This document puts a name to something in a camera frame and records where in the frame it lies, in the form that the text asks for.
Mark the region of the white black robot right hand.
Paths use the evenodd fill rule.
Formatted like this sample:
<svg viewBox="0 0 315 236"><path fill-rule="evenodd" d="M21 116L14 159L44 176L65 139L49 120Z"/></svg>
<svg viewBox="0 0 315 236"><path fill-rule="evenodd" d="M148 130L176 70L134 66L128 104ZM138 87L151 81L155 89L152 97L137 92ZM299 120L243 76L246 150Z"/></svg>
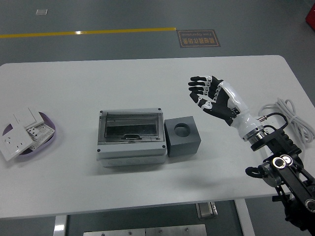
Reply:
<svg viewBox="0 0 315 236"><path fill-rule="evenodd" d="M236 128L244 141L253 144L266 136L261 122L250 115L247 105L228 82L215 76L195 76L188 85L190 97L197 106Z"/></svg>

